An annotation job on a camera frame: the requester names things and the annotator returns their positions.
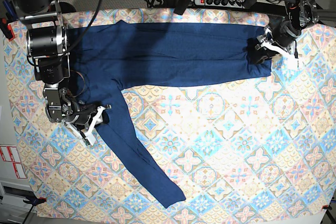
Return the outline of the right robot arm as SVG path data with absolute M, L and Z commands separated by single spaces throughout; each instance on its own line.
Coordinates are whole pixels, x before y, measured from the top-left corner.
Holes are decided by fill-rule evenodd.
M 13 0 L 18 19 L 27 28 L 27 60 L 35 78 L 44 85 L 46 115 L 52 123 L 63 123 L 86 145 L 94 145 L 94 128 L 104 122 L 103 112 L 111 105 L 84 104 L 68 89 L 71 45 L 59 0 Z

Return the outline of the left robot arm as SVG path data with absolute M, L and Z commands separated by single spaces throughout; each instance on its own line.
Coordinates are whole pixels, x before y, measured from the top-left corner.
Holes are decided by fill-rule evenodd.
M 301 31 L 321 20 L 335 21 L 335 11 L 320 9 L 315 0 L 281 0 L 285 3 L 287 17 L 274 28 L 264 28 L 264 34 L 256 38 L 252 64 L 261 64 L 277 54 L 298 59 L 296 39 Z

